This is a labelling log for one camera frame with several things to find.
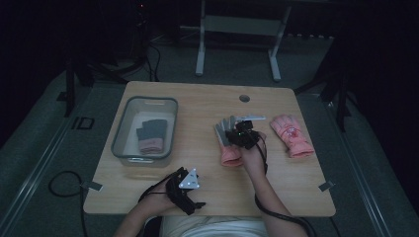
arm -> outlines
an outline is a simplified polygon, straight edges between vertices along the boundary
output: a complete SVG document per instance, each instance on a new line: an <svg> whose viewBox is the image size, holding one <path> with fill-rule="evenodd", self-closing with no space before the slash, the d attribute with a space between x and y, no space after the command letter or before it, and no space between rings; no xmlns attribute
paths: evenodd
<svg viewBox="0 0 419 237"><path fill-rule="evenodd" d="M167 181L163 182L153 189L151 193L165 193L166 183ZM165 194L149 194L126 215L114 237L136 236L149 217L156 216L175 206Z"/></svg>
<svg viewBox="0 0 419 237"><path fill-rule="evenodd" d="M262 132L259 133L262 138L259 139L258 145L264 152L264 140L266 135ZM240 148L240 152L242 154L244 168L246 169L249 178L252 181L256 197L260 203L262 203L262 205L268 210L291 216L290 212L277 196L265 175L264 161L261 158L259 149L256 146L252 147L250 150ZM262 218L265 222L269 236L307 236L304 229L296 223L279 219L277 217L268 215L263 211Z"/></svg>

tabletop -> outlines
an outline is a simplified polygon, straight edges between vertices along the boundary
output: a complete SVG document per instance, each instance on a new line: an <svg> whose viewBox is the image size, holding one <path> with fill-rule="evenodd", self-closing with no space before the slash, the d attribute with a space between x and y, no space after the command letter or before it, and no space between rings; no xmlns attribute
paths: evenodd
<svg viewBox="0 0 419 237"><path fill-rule="evenodd" d="M249 102L239 97L248 96ZM163 168L129 167L113 155L111 145L126 102L135 96L171 97L178 102L171 162ZM302 133L312 144L296 97L291 89L207 84L129 82L110 129L93 181L103 185L90 191L84 203L87 213L125 214L140 195L180 167L197 169L200 187L188 193L195 202L206 202L195 215L259 216L254 190L243 167L221 166L220 148L214 125L230 116L265 116L254 120L254 130L267 134L267 177L277 195L295 216L332 216L335 206L314 153L289 158L287 147L270 128L278 115L294 115ZM185 215L173 208L164 215Z"/></svg>

black device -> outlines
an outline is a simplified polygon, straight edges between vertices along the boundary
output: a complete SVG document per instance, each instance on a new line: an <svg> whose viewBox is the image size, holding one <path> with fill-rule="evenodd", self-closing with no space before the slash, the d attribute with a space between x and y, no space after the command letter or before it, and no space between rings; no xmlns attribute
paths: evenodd
<svg viewBox="0 0 419 237"><path fill-rule="evenodd" d="M235 129L225 132L225 136L231 144L249 150L259 141L259 133L252 130L253 123L251 120L241 121L235 127Z"/></svg>
<svg viewBox="0 0 419 237"><path fill-rule="evenodd" d="M184 169L183 167L179 168L176 172L168 175L166 178L164 178L159 183L151 186L148 188L139 198L138 202L140 202L143 198L145 198L147 195L155 194L151 193L151 191L163 183L164 181L168 180L166 183L166 195L169 197L169 199L175 203L179 208L181 208L185 213L188 215L191 215L195 212L195 209L201 209L204 205L206 205L205 202L193 202L188 197L188 192L192 191L191 189L180 189L179 184L188 176L189 172L188 170Z"/></svg>

white triangular device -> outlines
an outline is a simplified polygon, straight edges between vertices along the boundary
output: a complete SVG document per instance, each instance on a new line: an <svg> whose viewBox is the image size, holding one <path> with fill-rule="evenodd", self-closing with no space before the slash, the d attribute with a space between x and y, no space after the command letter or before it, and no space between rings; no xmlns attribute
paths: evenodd
<svg viewBox="0 0 419 237"><path fill-rule="evenodd" d="M193 169L189 172L185 179L179 184L180 189L195 190L199 187L197 169Z"/></svg>

clear plastic container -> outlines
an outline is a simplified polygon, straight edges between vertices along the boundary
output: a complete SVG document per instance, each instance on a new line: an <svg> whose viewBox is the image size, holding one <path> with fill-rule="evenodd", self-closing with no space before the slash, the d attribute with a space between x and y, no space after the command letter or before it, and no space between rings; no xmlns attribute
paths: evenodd
<svg viewBox="0 0 419 237"><path fill-rule="evenodd" d="M132 97L126 102L111 150L126 166L165 167L170 163L178 102L173 98ZM166 119L163 149L157 154L141 154L136 130L144 121Z"/></svg>

